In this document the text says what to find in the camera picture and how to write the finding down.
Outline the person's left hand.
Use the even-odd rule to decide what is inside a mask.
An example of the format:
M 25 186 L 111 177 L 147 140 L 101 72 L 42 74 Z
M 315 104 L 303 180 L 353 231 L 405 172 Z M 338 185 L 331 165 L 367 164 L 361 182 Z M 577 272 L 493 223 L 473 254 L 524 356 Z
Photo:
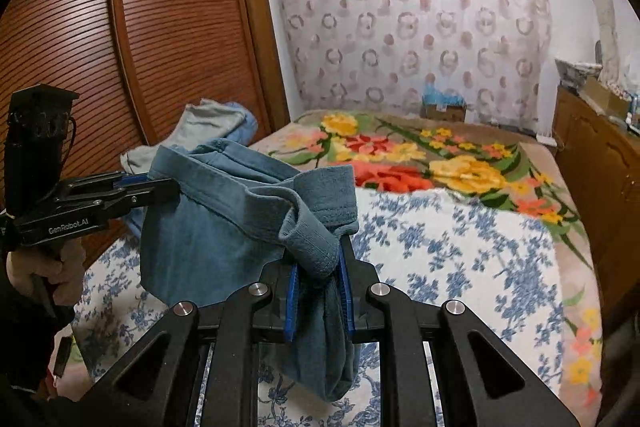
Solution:
M 81 239 L 67 241 L 54 260 L 40 251 L 10 251 L 6 257 L 6 273 L 12 286 L 23 296 L 35 295 L 33 277 L 43 277 L 55 286 L 53 302 L 72 307 L 80 300 L 84 287 L 85 249 Z

